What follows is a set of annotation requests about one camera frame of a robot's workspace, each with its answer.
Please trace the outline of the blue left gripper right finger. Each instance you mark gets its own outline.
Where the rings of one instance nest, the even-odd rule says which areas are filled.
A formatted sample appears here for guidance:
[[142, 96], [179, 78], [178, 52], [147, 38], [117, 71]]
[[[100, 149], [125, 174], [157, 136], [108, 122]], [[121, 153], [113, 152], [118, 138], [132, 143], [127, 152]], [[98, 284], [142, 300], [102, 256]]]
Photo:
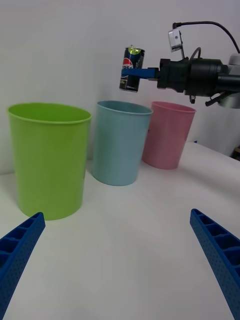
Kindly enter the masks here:
[[240, 319], [240, 240], [197, 209], [189, 221], [235, 320]]

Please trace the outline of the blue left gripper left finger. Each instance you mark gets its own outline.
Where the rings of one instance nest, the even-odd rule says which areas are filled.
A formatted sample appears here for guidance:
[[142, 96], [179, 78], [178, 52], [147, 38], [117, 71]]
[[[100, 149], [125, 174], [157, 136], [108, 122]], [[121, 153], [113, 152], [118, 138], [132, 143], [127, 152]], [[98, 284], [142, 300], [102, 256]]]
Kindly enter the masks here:
[[0, 239], [0, 319], [45, 226], [44, 215], [38, 212]]

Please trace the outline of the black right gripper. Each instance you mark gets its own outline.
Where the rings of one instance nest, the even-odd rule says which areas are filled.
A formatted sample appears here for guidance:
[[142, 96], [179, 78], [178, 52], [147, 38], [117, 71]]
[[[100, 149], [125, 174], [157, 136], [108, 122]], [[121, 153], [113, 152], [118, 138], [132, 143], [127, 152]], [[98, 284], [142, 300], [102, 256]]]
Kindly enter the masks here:
[[137, 77], [138, 79], [156, 81], [158, 89], [171, 89], [183, 93], [187, 87], [189, 60], [187, 58], [172, 61], [161, 59], [159, 68], [123, 68], [121, 78]]

